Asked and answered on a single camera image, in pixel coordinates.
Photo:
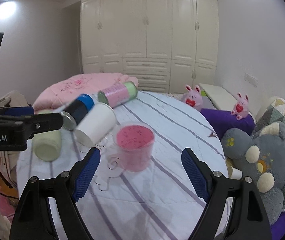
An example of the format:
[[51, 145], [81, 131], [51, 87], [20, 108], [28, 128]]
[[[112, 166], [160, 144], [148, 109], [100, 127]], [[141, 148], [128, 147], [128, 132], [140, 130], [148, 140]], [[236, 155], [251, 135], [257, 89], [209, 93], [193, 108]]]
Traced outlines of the purple cushion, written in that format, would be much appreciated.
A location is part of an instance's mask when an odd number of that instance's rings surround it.
[[229, 129], [238, 128], [251, 135], [255, 128], [254, 119], [250, 114], [244, 119], [237, 120], [236, 116], [231, 115], [229, 111], [202, 108], [200, 112], [213, 127], [220, 140]]

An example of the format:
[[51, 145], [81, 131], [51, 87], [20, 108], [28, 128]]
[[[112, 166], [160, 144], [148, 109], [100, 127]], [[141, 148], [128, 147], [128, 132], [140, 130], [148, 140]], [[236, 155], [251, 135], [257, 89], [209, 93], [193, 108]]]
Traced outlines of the cream wardrobe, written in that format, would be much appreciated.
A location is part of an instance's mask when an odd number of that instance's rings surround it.
[[141, 90], [214, 83], [217, 0], [81, 0], [85, 73], [134, 76]]

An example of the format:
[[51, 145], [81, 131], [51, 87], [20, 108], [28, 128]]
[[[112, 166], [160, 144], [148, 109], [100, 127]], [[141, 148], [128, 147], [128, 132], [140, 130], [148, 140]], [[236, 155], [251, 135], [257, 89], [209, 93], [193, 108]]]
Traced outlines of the black blue drink can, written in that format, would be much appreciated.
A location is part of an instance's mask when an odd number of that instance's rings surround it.
[[94, 100], [88, 94], [81, 94], [61, 112], [63, 128], [73, 131], [94, 107]]

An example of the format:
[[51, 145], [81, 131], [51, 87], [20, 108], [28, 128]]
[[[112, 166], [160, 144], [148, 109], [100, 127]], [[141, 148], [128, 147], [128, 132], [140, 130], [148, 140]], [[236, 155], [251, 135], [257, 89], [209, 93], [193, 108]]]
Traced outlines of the pink folded blanket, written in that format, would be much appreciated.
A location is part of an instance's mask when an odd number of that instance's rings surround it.
[[121, 73], [91, 73], [74, 75], [46, 88], [35, 100], [35, 111], [57, 109], [81, 94], [95, 94], [117, 83], [132, 81], [136, 85], [138, 79]]

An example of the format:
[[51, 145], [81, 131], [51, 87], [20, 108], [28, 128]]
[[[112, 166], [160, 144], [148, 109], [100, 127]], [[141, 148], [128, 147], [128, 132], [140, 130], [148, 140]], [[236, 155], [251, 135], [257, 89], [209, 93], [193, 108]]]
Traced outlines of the pink green cylinder can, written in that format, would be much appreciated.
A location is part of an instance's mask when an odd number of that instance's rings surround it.
[[133, 81], [117, 83], [98, 92], [98, 101], [115, 108], [137, 97], [138, 90]]

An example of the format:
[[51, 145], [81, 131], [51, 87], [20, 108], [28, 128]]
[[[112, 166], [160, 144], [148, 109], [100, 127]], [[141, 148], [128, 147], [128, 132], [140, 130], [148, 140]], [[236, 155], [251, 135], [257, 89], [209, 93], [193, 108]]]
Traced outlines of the pale green cylinder cup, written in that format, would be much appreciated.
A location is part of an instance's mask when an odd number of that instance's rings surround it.
[[61, 127], [62, 124], [58, 124], [58, 129], [34, 135], [32, 139], [32, 153], [42, 161], [50, 162], [56, 160], [61, 154]]

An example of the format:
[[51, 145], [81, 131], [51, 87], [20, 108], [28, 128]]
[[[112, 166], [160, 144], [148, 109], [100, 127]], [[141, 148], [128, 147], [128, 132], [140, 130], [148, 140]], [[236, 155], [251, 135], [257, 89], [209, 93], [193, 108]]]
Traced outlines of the white wall socket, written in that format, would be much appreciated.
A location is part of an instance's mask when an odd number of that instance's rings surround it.
[[255, 88], [258, 87], [258, 79], [253, 77], [252, 75], [248, 74], [248, 73], [245, 73], [244, 75], [244, 80], [251, 84], [252, 86], [254, 86]]

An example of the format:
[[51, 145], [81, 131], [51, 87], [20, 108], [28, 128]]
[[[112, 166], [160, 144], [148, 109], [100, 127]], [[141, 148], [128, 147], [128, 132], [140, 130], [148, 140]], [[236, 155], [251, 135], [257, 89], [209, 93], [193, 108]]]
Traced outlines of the white striped quilt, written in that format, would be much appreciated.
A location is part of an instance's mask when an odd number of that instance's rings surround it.
[[94, 239], [187, 239], [205, 202], [181, 164], [190, 148], [213, 171], [227, 175], [220, 140], [195, 109], [169, 96], [139, 92], [114, 110], [118, 125], [147, 125], [155, 140], [143, 170], [121, 166], [113, 133], [97, 144], [101, 161], [86, 194], [77, 202]]

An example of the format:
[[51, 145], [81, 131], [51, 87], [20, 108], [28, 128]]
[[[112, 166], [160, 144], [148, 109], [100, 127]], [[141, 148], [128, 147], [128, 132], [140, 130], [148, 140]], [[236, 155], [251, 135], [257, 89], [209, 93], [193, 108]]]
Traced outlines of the white paper cup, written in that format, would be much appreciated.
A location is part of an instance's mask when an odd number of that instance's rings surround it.
[[96, 145], [117, 123], [114, 110], [105, 103], [96, 103], [76, 127], [76, 141], [86, 147]]

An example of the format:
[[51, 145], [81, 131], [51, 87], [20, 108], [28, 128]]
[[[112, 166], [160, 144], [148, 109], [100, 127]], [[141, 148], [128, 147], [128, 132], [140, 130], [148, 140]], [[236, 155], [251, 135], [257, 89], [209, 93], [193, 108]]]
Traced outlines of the small paper cup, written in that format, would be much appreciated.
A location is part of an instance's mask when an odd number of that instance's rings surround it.
[[227, 167], [228, 170], [228, 176], [230, 179], [234, 180], [241, 180], [243, 177], [243, 173], [241, 170], [238, 170], [237, 168], [234, 168], [232, 166]]

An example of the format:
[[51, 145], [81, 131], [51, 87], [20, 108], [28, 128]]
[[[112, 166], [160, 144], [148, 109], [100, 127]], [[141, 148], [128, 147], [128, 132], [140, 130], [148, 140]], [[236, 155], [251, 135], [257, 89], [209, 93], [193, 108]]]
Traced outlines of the pink bunny toy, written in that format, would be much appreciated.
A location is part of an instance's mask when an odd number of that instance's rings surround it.
[[238, 121], [246, 118], [249, 114], [248, 103], [248, 95], [242, 96], [241, 93], [238, 93], [238, 101], [235, 103], [231, 115], [235, 115]]
[[203, 98], [199, 85], [195, 85], [194, 88], [185, 85], [185, 88], [187, 89], [187, 92], [183, 94], [181, 101], [200, 112], [203, 107]]

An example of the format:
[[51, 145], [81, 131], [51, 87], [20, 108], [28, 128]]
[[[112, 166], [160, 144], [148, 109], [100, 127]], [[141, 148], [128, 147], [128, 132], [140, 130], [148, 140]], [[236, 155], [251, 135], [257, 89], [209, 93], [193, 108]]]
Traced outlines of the pink bunny toy left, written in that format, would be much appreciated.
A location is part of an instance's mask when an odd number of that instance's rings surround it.
[[185, 88], [187, 89], [187, 92], [183, 94], [181, 101], [200, 112], [203, 107], [203, 98], [199, 85], [195, 85], [194, 88], [185, 85]]

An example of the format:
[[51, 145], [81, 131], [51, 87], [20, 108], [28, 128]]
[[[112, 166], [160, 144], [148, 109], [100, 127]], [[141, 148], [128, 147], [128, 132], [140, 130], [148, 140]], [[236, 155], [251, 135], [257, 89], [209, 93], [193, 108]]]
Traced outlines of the pink clear plastic cup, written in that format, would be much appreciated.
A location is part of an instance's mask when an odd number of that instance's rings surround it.
[[109, 148], [107, 163], [112, 168], [140, 172], [151, 161], [155, 135], [153, 129], [142, 122], [125, 122], [112, 131], [113, 144]]

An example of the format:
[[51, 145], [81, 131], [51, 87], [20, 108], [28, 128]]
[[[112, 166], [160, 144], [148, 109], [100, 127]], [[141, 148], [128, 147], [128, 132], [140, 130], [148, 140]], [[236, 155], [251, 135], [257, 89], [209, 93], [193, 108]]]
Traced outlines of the pink bunny toy right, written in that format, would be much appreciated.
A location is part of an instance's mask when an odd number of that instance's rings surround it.
[[249, 114], [248, 103], [248, 95], [242, 96], [241, 93], [238, 93], [238, 101], [235, 103], [231, 115], [235, 115], [238, 121], [246, 118]]

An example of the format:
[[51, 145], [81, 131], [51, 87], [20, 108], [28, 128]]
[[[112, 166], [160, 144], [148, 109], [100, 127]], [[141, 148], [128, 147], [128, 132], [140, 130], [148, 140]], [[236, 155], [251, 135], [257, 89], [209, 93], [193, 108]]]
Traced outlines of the grey plush toy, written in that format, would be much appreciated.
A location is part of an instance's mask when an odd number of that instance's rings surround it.
[[285, 124], [274, 122], [254, 136], [231, 128], [223, 135], [221, 144], [234, 167], [244, 177], [252, 178], [269, 223], [274, 224], [285, 210]]

